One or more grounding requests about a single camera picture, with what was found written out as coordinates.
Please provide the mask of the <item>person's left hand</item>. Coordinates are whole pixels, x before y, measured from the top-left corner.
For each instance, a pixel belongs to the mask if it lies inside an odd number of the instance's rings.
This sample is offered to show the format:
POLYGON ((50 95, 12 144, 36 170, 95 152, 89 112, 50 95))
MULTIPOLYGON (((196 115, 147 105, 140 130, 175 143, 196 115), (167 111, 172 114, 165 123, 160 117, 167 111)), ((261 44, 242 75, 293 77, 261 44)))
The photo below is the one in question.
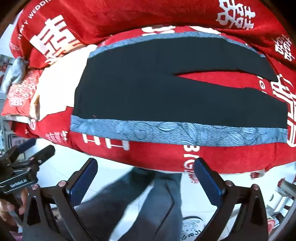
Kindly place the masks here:
MULTIPOLYGON (((18 213, 20 215, 23 215, 25 213, 25 209, 27 206, 27 200, 28 200, 28 190, 27 188, 24 188, 20 194, 20 198, 22 201, 22 205, 20 208, 18 208, 18 213)), ((5 221, 8 225, 11 225, 13 227, 21 227, 22 225, 17 224, 14 218, 11 216, 11 212, 15 211, 15 206, 12 205, 10 202, 1 199, 1 219, 5 221)))

